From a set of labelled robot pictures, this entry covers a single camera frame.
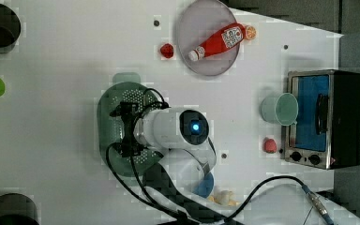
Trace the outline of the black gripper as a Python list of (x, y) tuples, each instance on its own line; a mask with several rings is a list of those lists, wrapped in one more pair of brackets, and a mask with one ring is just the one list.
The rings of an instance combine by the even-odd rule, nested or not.
[(139, 143), (134, 135), (134, 129), (141, 114), (138, 112), (139, 104), (121, 101), (120, 104), (110, 112), (110, 117), (120, 117), (124, 125), (124, 137), (120, 142), (112, 144), (115, 151), (122, 158), (139, 156), (145, 146)]

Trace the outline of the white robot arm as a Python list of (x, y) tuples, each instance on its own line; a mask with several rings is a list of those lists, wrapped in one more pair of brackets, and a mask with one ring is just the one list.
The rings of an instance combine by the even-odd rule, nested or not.
[(224, 220), (197, 202), (194, 190), (217, 164), (206, 117), (194, 109), (163, 102), (145, 106), (122, 102), (110, 112), (124, 125), (125, 136), (111, 148), (130, 161), (144, 197), (157, 209), (187, 223)]

